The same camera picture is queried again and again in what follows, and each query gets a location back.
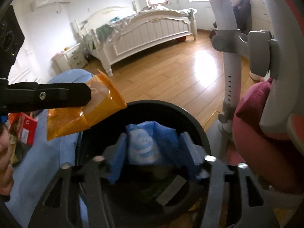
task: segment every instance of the yellow cable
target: yellow cable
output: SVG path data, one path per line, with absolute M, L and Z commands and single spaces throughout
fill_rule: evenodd
M 213 117 L 213 115 L 214 115 L 216 112 L 217 112 L 217 113 L 220 113 L 219 111 L 214 111 L 214 112 L 211 114 L 211 116 L 208 118 L 208 120 L 205 122 L 203 128 L 205 128 L 205 126 L 207 125 L 207 123 L 209 122 L 209 120 Z

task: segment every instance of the drawer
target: drawer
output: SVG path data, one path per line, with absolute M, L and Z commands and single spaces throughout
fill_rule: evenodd
M 75 54 L 77 54 L 80 51 L 80 45 L 77 45 L 73 47 L 71 50 L 69 50 L 65 55 L 67 58 L 71 58 Z
M 73 63 L 75 61 L 80 60 L 81 58 L 84 58 L 83 53 L 81 51 L 75 53 L 72 57 L 69 58 L 69 62 Z
M 270 16 L 268 14 L 268 11 L 266 9 L 263 0 L 250 0 L 250 4 L 251 4 L 251 15 L 253 17 L 271 22 Z
M 72 66 L 73 69 L 81 69 L 81 68 L 83 68 L 86 64 L 87 64 L 86 59 L 81 58 L 80 60 L 77 60 L 77 61 L 73 62 L 73 63 L 71 64 L 71 66 Z
M 252 17 L 252 30 L 258 32 L 260 30 L 272 31 L 272 25 L 268 21 Z

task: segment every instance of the red cushion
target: red cushion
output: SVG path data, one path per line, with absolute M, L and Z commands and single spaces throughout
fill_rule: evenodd
M 270 92 L 270 83 L 260 82 L 248 89 L 237 106 L 233 120 L 235 146 L 253 171 L 277 190 L 304 191 L 304 158 L 290 141 L 267 137 L 259 127 Z
M 185 42 L 186 39 L 187 39 L 187 37 L 183 36 L 183 37 L 177 38 L 176 41 L 179 42 L 179 43 L 181 43 L 181 42 Z
M 227 163 L 229 165 L 237 166 L 239 163 L 246 163 L 242 156 L 238 153 L 234 144 L 227 145 Z
M 270 93 L 271 85 L 268 81 L 260 82 L 252 86 L 242 98 L 243 104 L 238 105 L 236 116 L 248 123 L 254 130 L 262 133 L 259 122 Z

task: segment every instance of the light blue fabric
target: light blue fabric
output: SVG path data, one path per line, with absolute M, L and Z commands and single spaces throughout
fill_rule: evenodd
M 114 23 L 114 22 L 119 21 L 119 20 L 120 20 L 120 17 L 116 16 L 114 19 L 111 19 L 110 22 Z
M 85 70 L 70 70 L 49 83 L 86 82 L 92 76 Z M 81 133 L 76 133 L 47 141 L 47 112 L 43 110 L 37 117 L 34 144 L 21 164 L 14 169 L 15 184 L 11 200 L 6 204 L 23 228 L 28 226 L 35 206 L 60 165 L 74 165 L 75 147 L 81 136 Z
M 108 24 L 105 24 L 96 29 L 96 34 L 100 41 L 105 41 L 107 37 L 113 32 L 113 28 Z

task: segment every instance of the box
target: box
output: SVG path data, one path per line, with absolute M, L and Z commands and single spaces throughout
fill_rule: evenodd
M 9 113 L 6 125 L 9 128 L 10 134 L 14 134 L 15 124 L 18 122 L 19 116 L 20 113 Z
M 16 134 L 22 143 L 32 146 L 34 143 L 34 136 L 37 128 L 37 121 L 30 116 L 20 113 Z

